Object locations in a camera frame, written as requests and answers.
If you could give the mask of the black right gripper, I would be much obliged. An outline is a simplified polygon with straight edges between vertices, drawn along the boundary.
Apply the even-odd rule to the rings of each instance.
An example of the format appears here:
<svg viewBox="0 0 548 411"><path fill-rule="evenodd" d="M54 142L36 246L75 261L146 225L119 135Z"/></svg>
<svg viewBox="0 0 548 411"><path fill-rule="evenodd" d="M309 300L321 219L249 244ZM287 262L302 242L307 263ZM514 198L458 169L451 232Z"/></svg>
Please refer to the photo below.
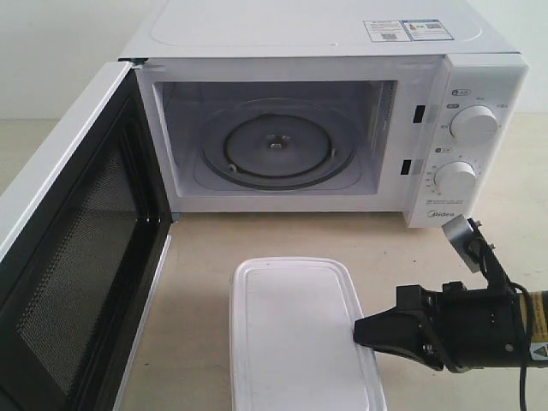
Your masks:
<svg viewBox="0 0 548 411"><path fill-rule="evenodd" d="M396 288L396 306L354 322L354 342L431 369L467 372L521 365L523 325L515 298L486 289Z"/></svg>

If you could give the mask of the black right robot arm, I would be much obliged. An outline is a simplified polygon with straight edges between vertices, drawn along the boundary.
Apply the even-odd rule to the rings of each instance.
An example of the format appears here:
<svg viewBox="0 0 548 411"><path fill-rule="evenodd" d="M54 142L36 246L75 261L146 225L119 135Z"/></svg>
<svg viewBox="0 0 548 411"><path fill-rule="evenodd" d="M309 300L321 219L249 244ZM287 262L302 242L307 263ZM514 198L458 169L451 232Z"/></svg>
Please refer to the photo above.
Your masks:
<svg viewBox="0 0 548 411"><path fill-rule="evenodd" d="M547 293L399 286L390 310L358 319L354 342L435 371L547 365Z"/></svg>

